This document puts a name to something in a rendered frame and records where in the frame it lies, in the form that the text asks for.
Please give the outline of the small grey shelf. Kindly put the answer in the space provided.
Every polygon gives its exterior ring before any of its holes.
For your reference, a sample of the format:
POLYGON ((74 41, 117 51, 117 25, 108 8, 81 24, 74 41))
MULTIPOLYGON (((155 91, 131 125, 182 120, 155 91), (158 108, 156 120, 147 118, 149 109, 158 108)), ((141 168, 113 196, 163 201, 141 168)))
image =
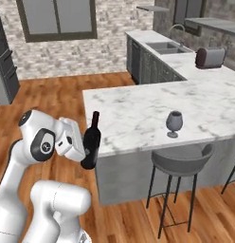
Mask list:
POLYGON ((159 6, 137 6, 137 9, 142 9, 146 11, 152 11, 152 12, 167 12, 169 9, 159 7, 159 6))

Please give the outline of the curved grey tap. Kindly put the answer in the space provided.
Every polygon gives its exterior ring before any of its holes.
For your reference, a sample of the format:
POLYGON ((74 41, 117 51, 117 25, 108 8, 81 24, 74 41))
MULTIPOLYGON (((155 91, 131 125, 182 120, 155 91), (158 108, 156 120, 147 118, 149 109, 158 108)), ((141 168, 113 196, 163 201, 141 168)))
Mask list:
POLYGON ((184 45, 184 35, 186 29, 182 24, 174 24, 169 29, 169 38, 172 39, 176 37, 179 41, 179 45, 182 47, 184 45))

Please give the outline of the dark wine bottle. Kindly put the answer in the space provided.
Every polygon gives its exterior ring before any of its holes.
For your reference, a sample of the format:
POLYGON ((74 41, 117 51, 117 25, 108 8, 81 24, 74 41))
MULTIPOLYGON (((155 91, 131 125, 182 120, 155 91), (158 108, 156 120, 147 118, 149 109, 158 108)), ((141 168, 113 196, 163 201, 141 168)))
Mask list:
POLYGON ((100 144, 101 132, 98 129, 99 112, 93 112, 91 126, 85 131, 83 137, 83 147, 85 158, 81 161, 81 166, 84 169, 94 169, 98 159, 98 151, 100 144))

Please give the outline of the black stool leg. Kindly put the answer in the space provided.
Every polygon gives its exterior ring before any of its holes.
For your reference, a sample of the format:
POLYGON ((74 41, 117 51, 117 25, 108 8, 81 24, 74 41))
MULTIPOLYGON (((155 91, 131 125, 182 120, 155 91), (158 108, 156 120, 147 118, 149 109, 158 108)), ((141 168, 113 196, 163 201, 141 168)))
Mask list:
POLYGON ((232 171, 230 172, 230 174, 229 174, 229 176, 228 176, 228 178, 227 178, 227 180, 226 180, 226 183, 225 183, 225 185, 224 185, 224 187, 223 187, 223 189, 222 189, 222 191, 221 191, 221 195, 225 192, 226 187, 227 187, 227 185, 230 183, 231 178, 233 177, 234 173, 235 173, 235 165, 234 165, 232 171))

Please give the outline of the grey wine glass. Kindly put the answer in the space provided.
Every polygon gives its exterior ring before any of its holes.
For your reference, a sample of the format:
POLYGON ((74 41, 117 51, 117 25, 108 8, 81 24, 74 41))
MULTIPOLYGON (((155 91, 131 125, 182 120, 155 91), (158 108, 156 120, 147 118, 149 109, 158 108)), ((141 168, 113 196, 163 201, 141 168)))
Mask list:
POLYGON ((172 111, 166 120, 166 126, 169 129, 167 136, 173 139, 177 138, 177 131, 183 126, 182 113, 179 111, 172 111))

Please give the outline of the dark framed corner window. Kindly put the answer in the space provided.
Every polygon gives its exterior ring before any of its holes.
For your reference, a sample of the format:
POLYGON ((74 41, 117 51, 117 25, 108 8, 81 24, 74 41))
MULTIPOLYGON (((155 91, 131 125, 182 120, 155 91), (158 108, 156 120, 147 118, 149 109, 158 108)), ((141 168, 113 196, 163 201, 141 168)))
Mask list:
POLYGON ((195 36, 201 35, 201 28, 185 21, 186 18, 204 16, 207 0, 175 0, 173 22, 185 27, 185 31, 195 36))

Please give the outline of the steel sink basin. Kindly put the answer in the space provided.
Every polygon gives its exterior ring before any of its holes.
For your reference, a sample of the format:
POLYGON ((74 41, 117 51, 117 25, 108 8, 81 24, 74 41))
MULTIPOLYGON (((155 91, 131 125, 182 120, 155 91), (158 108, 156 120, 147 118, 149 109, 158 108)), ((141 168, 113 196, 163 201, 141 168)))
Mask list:
POLYGON ((147 46, 161 55, 176 54, 176 53, 190 53, 190 49, 180 46, 174 42, 163 43, 147 43, 147 46))

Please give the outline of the grey toaster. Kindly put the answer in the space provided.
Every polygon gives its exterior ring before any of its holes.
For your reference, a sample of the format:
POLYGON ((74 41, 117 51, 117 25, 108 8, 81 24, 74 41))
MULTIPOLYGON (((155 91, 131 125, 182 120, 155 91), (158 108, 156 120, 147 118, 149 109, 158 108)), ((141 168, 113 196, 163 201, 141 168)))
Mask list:
POLYGON ((196 51, 195 66, 200 69, 219 68, 225 57, 226 50, 223 47, 200 47, 196 51))

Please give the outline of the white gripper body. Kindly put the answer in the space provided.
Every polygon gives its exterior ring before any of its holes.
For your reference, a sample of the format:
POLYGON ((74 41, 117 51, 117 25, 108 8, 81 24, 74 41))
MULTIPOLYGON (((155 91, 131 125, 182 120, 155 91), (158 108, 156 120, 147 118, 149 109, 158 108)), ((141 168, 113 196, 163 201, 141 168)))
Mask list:
POLYGON ((85 152, 78 123, 68 118, 60 118, 60 122, 63 132, 58 140, 58 154, 73 161, 82 161, 85 152))

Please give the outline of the dark grey oven stack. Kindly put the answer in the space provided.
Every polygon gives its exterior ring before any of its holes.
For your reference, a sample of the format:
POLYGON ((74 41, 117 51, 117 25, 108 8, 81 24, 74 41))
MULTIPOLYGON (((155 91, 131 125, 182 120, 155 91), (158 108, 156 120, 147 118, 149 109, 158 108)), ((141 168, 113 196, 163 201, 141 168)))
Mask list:
POLYGON ((7 37, 0 17, 0 105, 12 104, 20 83, 17 77, 17 67, 12 61, 12 51, 9 49, 7 37))

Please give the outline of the grey bar stool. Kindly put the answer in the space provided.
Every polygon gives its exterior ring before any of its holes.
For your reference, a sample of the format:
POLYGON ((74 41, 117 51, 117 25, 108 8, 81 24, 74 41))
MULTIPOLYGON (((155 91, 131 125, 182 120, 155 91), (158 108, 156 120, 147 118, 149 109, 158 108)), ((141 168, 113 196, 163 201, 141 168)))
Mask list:
POLYGON ((198 173, 201 172, 205 167, 206 163, 211 158, 213 151, 214 146, 211 143, 207 144, 204 148, 200 148, 198 145, 192 144, 188 147, 180 146, 152 151, 151 159, 153 163, 153 170, 146 208, 149 208, 150 199, 153 197, 152 189, 154 185, 155 170, 158 169, 169 176, 166 192, 161 193, 164 198, 164 203, 160 217, 158 236, 161 236, 162 229, 165 227, 164 217, 166 209, 168 208, 168 199, 173 177, 178 177, 173 202, 176 202, 181 178, 193 177, 190 199, 190 214, 188 220, 188 231, 190 231, 198 173))

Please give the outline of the dark grey base cupboards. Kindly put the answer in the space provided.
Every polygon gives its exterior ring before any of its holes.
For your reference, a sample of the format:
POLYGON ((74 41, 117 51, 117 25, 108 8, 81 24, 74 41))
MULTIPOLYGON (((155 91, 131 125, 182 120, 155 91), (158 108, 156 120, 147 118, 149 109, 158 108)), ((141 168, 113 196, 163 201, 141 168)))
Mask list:
POLYGON ((126 67, 135 84, 185 81, 183 76, 166 65, 130 36, 127 37, 126 67))

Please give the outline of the grey wall shelf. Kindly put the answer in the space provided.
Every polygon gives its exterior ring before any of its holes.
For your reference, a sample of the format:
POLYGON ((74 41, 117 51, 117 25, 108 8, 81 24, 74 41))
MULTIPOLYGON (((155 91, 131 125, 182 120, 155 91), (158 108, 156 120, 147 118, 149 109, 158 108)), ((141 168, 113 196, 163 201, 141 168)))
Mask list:
POLYGON ((212 17, 186 18, 186 24, 195 24, 202 28, 209 28, 219 32, 235 36, 235 22, 212 17))

